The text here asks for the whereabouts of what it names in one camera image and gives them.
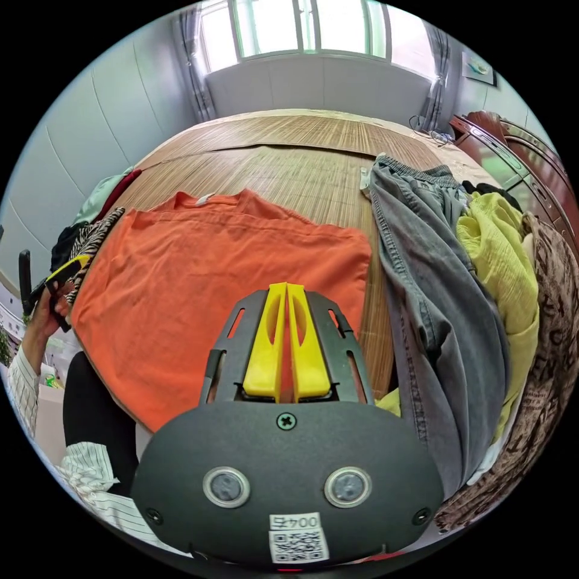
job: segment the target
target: bamboo mat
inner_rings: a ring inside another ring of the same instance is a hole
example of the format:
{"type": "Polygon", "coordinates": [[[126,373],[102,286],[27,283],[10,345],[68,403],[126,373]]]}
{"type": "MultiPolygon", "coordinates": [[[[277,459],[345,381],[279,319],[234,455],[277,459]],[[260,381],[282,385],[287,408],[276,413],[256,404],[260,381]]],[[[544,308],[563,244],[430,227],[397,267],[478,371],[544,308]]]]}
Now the bamboo mat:
{"type": "Polygon", "coordinates": [[[116,206],[147,210],[177,191],[200,197],[211,192],[234,195],[249,188],[315,223],[364,231],[372,260],[359,341],[375,398],[382,398],[394,363],[392,336],[378,230],[372,207],[359,191],[360,168],[370,169],[381,151],[417,169],[439,165],[439,159],[420,142],[358,121],[295,116],[208,128],[192,127],[146,157],[139,165],[143,173],[116,206]],[[284,146],[264,146],[261,141],[284,146]],[[233,148],[217,150],[226,144],[233,148]]]}
{"type": "Polygon", "coordinates": [[[426,145],[372,123],[305,115],[269,116],[238,119],[218,125],[197,125],[162,145],[146,162],[155,163],[208,151],[247,148],[257,145],[319,148],[355,153],[374,159],[386,152],[404,163],[417,166],[427,160],[428,167],[440,164],[426,145]]]}

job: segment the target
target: wall picture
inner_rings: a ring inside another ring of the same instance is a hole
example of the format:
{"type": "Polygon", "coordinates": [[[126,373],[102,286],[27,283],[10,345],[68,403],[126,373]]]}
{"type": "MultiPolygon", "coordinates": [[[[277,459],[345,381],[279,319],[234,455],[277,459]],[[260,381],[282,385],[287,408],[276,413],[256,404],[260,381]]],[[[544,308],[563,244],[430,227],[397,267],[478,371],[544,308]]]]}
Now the wall picture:
{"type": "Polygon", "coordinates": [[[492,66],[468,49],[463,50],[463,76],[496,86],[496,72],[492,66]]]}

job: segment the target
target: white label tag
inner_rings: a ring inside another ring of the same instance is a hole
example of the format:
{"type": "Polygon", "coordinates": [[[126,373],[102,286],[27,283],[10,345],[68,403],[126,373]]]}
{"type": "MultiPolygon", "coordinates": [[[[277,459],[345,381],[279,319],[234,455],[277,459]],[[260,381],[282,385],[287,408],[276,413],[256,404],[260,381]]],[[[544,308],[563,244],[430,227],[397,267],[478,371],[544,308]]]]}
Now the white label tag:
{"type": "Polygon", "coordinates": [[[200,207],[201,205],[205,205],[207,203],[207,199],[209,199],[209,197],[213,197],[214,195],[215,195],[215,193],[207,193],[207,195],[200,197],[197,200],[195,207],[200,207]]]}
{"type": "Polygon", "coordinates": [[[301,565],[330,558],[319,513],[271,514],[269,534],[275,564],[301,565]]]}

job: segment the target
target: screw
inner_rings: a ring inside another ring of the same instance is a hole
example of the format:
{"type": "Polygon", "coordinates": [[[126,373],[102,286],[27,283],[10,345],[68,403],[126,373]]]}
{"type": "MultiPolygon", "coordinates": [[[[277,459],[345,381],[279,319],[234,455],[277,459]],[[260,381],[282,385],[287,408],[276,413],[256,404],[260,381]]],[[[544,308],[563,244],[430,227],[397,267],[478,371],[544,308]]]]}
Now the screw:
{"type": "Polygon", "coordinates": [[[234,501],[241,494],[241,481],[232,473],[220,473],[211,481],[211,492],[220,501],[234,501]]]}
{"type": "Polygon", "coordinates": [[[291,430],[296,424],[296,417],[289,412],[284,412],[277,417],[277,425],[282,430],[291,430]]]}
{"type": "Polygon", "coordinates": [[[429,508],[421,508],[413,517],[412,517],[412,524],[419,527],[423,525],[428,518],[430,517],[430,509],[429,508]]]}
{"type": "Polygon", "coordinates": [[[155,525],[163,524],[163,517],[161,516],[161,513],[153,508],[147,509],[147,519],[149,519],[149,521],[155,525]]]}

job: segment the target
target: orange shirt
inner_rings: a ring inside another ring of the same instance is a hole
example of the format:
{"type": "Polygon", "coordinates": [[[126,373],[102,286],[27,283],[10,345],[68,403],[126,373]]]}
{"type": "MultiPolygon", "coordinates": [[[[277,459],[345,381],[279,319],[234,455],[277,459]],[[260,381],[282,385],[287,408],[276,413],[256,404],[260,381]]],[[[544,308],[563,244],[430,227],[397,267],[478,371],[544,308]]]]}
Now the orange shirt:
{"type": "MultiPolygon", "coordinates": [[[[370,263],[362,232],[316,225],[247,189],[196,202],[179,192],[151,211],[128,211],[71,313],[111,394],[153,432],[198,405],[209,351],[252,292],[300,284],[335,301],[356,333],[361,323],[370,263]]],[[[289,369],[283,389],[292,387],[289,369]]]]}

